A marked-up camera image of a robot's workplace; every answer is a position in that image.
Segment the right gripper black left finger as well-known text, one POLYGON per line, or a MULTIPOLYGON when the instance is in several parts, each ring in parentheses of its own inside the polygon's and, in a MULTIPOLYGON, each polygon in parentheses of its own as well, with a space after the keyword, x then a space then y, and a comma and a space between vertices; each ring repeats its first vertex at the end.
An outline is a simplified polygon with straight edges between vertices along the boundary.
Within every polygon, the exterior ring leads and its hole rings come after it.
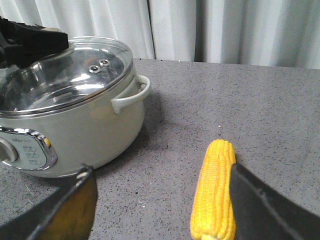
POLYGON ((1 225, 2 240, 87 240, 95 220, 97 182, 84 166, 66 184, 24 214, 1 225))

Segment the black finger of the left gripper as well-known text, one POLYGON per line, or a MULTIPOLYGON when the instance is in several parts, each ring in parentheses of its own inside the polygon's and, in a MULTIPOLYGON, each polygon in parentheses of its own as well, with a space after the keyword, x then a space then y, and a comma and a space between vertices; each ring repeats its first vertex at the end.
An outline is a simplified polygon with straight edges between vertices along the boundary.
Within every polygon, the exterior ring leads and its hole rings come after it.
POLYGON ((68 34, 0 18, 0 67, 27 68, 69 48, 68 34))

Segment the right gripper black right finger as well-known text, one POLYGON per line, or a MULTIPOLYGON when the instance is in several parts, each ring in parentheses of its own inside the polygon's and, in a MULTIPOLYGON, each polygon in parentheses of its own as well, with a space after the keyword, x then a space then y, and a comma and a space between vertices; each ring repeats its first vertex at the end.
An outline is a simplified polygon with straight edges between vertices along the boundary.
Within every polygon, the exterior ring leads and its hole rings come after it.
POLYGON ((318 240, 320 218, 269 187, 243 165, 231 168, 238 240, 318 240))

